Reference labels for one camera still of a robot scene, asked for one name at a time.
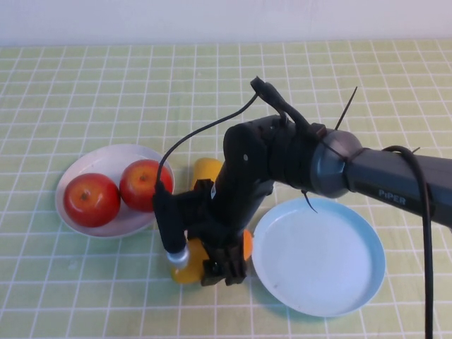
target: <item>silver cap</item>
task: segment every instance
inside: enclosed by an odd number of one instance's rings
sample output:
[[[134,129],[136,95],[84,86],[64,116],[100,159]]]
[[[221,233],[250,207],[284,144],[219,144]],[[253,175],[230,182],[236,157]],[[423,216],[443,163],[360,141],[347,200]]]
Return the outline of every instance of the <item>silver cap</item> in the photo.
[[[185,246],[182,251],[177,253],[167,252],[167,258],[169,262],[179,270],[185,268],[188,265],[190,259],[190,251],[188,246]]]

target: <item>plate rim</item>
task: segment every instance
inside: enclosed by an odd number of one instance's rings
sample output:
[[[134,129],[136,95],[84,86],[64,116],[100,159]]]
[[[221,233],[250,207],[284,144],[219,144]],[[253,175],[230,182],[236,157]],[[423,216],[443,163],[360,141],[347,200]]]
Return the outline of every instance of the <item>plate rim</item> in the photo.
[[[73,170],[78,163],[82,162],[83,160],[85,160],[86,158],[92,157],[94,156],[96,153],[99,152],[105,152],[105,151],[111,151],[111,149],[121,149],[121,148],[138,148],[138,149],[142,149],[142,150],[147,150],[148,152],[152,152],[155,153],[158,157],[160,157],[160,159],[163,158],[163,155],[161,153],[159,153],[158,151],[154,150],[153,148],[144,146],[144,145],[140,145],[140,144],[135,144],[135,143],[115,143],[112,145],[106,145],[106,146],[102,146],[100,148],[96,148],[95,150],[91,150],[90,152],[82,155],[81,157],[79,157],[76,161],[74,161],[68,168],[66,168],[66,170],[64,170],[64,173],[60,176],[58,184],[56,185],[55,188],[55,197],[54,197],[54,204],[55,204],[55,210],[56,213],[58,214],[61,222],[70,230],[76,232],[77,234],[81,234],[85,237],[89,237],[89,238],[93,238],[93,239],[121,239],[121,238],[125,238],[125,237],[131,237],[139,232],[142,232],[145,228],[149,227],[149,225],[155,221],[155,214],[154,212],[149,213],[150,216],[150,221],[149,223],[146,224],[146,226],[142,226],[137,228],[134,231],[131,232],[127,232],[124,234],[118,234],[118,235],[112,235],[112,236],[100,236],[100,235],[94,235],[94,234],[87,234],[84,232],[81,232],[80,230],[77,230],[76,228],[72,227],[70,224],[68,224],[63,216],[67,215],[66,212],[64,212],[64,210],[61,210],[59,208],[59,197],[60,195],[58,194],[59,192],[62,192],[61,188],[63,188],[63,180],[65,180],[65,178],[67,178],[68,176],[68,172],[70,172],[71,170]],[[168,161],[168,159],[165,160],[164,166],[169,170],[171,176],[172,176],[172,180],[173,180],[173,185],[172,185],[172,194],[174,193],[175,190],[175,186],[176,186],[176,179],[175,179],[175,175],[174,175],[174,171]]]
[[[386,277],[386,269],[387,269],[387,262],[386,262],[386,252],[384,249],[384,245],[383,242],[380,239],[380,236],[378,235],[377,231],[372,227],[372,225],[364,218],[362,217],[358,212],[356,212],[355,210],[351,209],[350,207],[346,206],[345,204],[339,203],[337,201],[334,201],[333,199],[329,199],[329,198],[310,198],[309,201],[311,202],[311,204],[314,205],[315,202],[321,202],[321,203],[327,203],[330,204],[330,206],[338,206],[341,208],[344,208],[345,210],[348,211],[348,213],[351,213],[352,215],[354,215],[357,219],[360,220],[360,222],[363,223],[363,225],[365,225],[365,227],[370,231],[370,233],[372,234],[372,237],[374,238],[373,243],[375,243],[375,245],[378,246],[378,253],[379,253],[379,263],[381,264],[381,277],[379,278],[379,282],[378,282],[378,287],[374,290],[374,292],[371,294],[371,296],[369,298],[364,299],[364,301],[360,301],[359,302],[359,306],[358,307],[351,307],[351,309],[347,310],[347,311],[342,311],[342,312],[338,312],[335,314],[313,314],[313,313],[307,313],[306,309],[302,309],[302,308],[297,308],[294,307],[291,304],[286,304],[285,301],[280,300],[278,298],[277,295],[275,295],[273,293],[273,286],[271,284],[268,283],[268,281],[266,281],[266,279],[262,279],[261,276],[264,274],[263,273],[263,264],[259,263],[256,265],[256,262],[261,262],[258,258],[256,258],[256,256],[258,256],[257,254],[257,250],[259,248],[259,246],[256,246],[256,241],[258,242],[262,242],[263,238],[265,237],[265,231],[275,222],[275,220],[267,220],[269,218],[269,215],[271,213],[274,213],[275,211],[278,211],[280,209],[283,209],[285,206],[289,206],[290,204],[298,204],[298,206],[296,208],[294,208],[294,210],[299,210],[300,208],[306,208],[309,207],[308,203],[306,202],[305,199],[303,199],[303,197],[300,198],[294,198],[294,199],[290,199],[287,201],[283,201],[282,203],[279,203],[275,206],[273,206],[272,208],[270,208],[266,213],[264,213],[264,215],[261,217],[261,219],[258,221],[254,231],[253,231],[253,251],[251,253],[251,260],[254,266],[254,270],[256,272],[257,278],[259,279],[259,281],[263,284],[263,286],[267,289],[267,291],[274,297],[276,298],[279,302],[281,302],[282,304],[284,304],[285,306],[299,312],[302,314],[306,314],[308,316],[314,316],[314,317],[321,317],[321,318],[335,318],[338,316],[346,316],[348,314],[351,314],[359,309],[361,309],[363,306],[365,306],[366,304],[368,304],[370,301],[373,300],[373,298],[375,298],[375,296],[377,296],[377,294],[380,292],[385,277]],[[284,216],[287,213],[280,213],[280,216]]]

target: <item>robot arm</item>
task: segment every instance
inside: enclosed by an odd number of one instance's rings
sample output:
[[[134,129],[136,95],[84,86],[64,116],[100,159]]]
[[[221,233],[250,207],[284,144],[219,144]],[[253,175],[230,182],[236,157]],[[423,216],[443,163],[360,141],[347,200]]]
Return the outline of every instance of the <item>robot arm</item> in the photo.
[[[200,180],[193,191],[178,195],[156,185],[155,215],[174,265],[188,262],[187,232],[189,239],[202,241],[210,258],[203,285],[223,278],[227,285],[243,281],[242,232],[275,182],[328,198],[357,192],[422,214],[417,178],[400,155],[363,148],[352,133],[309,124],[259,78],[251,86],[279,115],[227,130],[225,161],[215,182]],[[429,187],[432,221],[452,227],[452,160],[416,157]]]

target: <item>white wall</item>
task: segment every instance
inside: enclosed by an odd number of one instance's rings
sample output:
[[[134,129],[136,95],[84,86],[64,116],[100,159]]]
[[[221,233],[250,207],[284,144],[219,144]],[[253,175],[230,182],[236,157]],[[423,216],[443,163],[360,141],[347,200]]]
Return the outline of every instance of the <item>white wall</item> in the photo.
[[[0,45],[452,37],[452,0],[0,0]]]

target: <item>yellow object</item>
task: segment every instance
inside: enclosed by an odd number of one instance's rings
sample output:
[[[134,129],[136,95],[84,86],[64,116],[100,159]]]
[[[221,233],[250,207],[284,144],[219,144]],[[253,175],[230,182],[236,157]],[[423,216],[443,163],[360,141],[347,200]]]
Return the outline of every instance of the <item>yellow object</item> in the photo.
[[[223,163],[210,157],[202,157],[195,161],[193,170],[193,179],[191,180],[191,189],[199,179],[210,179],[213,182],[217,179]]]
[[[217,179],[222,167],[222,162],[203,157],[198,159],[194,165],[193,179],[191,181],[191,189],[194,188],[196,180],[210,179],[213,182]],[[190,251],[190,259],[188,265],[179,270],[175,267],[171,269],[172,279],[179,284],[191,284],[200,281],[204,274],[203,261],[208,259],[206,250],[203,248],[201,240],[190,239],[188,241]],[[253,251],[253,236],[250,231],[244,231],[244,259],[248,260]]]

